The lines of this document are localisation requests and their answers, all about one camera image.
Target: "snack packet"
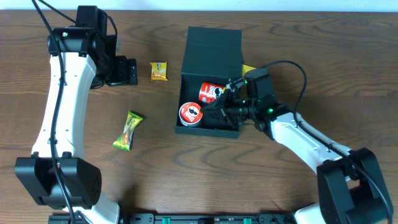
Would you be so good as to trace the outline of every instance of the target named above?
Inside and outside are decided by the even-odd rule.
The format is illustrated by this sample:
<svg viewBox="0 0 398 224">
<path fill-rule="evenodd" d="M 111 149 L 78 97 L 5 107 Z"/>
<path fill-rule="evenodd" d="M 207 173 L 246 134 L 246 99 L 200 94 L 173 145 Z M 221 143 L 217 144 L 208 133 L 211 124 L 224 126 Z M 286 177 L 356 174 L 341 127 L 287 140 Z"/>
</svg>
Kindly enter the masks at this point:
<svg viewBox="0 0 398 224">
<path fill-rule="evenodd" d="M 249 66 L 249 65 L 242 65 L 242 75 L 244 76 L 247 72 L 249 72 L 253 69 L 256 69 L 256 68 Z"/>
<path fill-rule="evenodd" d="M 168 80 L 166 77 L 167 62 L 151 62 L 150 64 L 152 65 L 150 80 Z"/>
<path fill-rule="evenodd" d="M 143 120 L 140 116 L 129 112 L 127 115 L 126 124 L 124 125 L 123 134 L 113 143 L 113 147 L 130 151 L 130 145 L 132 143 L 132 134 L 136 126 Z"/>
</svg>

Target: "yellow package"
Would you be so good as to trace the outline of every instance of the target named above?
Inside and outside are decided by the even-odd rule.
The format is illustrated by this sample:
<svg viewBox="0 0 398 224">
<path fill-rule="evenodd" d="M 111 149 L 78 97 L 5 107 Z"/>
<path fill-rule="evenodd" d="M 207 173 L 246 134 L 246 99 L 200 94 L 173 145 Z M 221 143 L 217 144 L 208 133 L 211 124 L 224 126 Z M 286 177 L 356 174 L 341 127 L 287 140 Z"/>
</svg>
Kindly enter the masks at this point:
<svg viewBox="0 0 398 224">
<path fill-rule="evenodd" d="M 150 80 L 168 80 L 166 77 L 167 62 L 151 62 L 150 64 L 152 65 Z"/>
<path fill-rule="evenodd" d="M 127 115 L 123 134 L 112 144 L 113 147 L 130 151 L 134 129 L 142 121 L 142 118 L 132 112 Z"/>
<path fill-rule="evenodd" d="M 249 65 L 242 65 L 242 76 L 244 76 L 247 72 L 254 70 L 256 68 Z"/>
</svg>

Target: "wooden table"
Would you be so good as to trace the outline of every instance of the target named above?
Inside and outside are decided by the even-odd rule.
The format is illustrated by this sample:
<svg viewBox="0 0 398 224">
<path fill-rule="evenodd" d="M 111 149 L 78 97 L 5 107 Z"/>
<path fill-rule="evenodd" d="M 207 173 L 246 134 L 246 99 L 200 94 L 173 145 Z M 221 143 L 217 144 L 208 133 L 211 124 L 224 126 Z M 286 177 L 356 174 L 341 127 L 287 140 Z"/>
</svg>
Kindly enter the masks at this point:
<svg viewBox="0 0 398 224">
<path fill-rule="evenodd" d="M 257 213 L 294 210 L 318 200 L 314 173 L 293 152 L 253 126 L 239 139 L 174 134 L 188 26 L 243 30 L 248 65 L 294 60 L 308 73 L 299 112 L 320 131 L 379 159 L 398 206 L 398 14 L 334 12 L 108 11 L 121 55 L 136 58 L 138 86 L 90 91 L 86 160 L 99 167 L 103 191 L 124 208 L 159 213 Z M 75 11 L 67 11 L 75 17 Z M 52 27 L 69 26 L 53 12 Z M 14 174 L 30 155 L 50 82 L 48 33 L 35 11 L 0 11 L 0 223 L 44 223 Z M 149 62 L 168 60 L 168 82 L 151 82 Z M 295 103 L 302 75 L 271 68 L 279 100 Z M 129 110 L 146 116 L 131 152 L 112 147 Z"/>
</svg>

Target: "red can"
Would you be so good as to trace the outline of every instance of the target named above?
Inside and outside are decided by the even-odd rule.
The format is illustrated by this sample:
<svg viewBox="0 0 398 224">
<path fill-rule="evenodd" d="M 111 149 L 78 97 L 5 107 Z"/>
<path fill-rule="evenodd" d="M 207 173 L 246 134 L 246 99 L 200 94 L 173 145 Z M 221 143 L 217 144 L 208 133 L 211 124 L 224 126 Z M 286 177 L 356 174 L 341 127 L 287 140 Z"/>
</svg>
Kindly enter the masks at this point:
<svg viewBox="0 0 398 224">
<path fill-rule="evenodd" d="M 204 103 L 211 103 L 217 100 L 224 93 L 225 86 L 204 82 L 201 84 L 199 100 Z"/>
<path fill-rule="evenodd" d="M 201 117 L 203 116 L 200 106 L 197 103 L 189 102 L 184 103 L 179 112 L 180 121 L 184 126 L 196 127 L 200 124 Z"/>
</svg>

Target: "black gift box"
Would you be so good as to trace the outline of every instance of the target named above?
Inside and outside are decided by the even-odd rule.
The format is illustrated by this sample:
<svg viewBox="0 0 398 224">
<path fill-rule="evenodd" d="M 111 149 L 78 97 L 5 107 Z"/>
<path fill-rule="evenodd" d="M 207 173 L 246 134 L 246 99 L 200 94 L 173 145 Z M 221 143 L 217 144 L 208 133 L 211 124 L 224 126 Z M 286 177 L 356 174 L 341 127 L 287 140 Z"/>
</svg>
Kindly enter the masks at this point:
<svg viewBox="0 0 398 224">
<path fill-rule="evenodd" d="M 242 32 L 240 30 L 189 27 L 187 46 L 181 69 L 180 107 L 199 100 L 203 82 L 225 86 L 230 80 L 242 77 Z M 177 134 L 194 134 L 224 138 L 238 138 L 239 128 L 234 129 L 224 121 L 201 119 L 197 127 L 186 127 L 180 122 L 174 128 Z"/>
</svg>

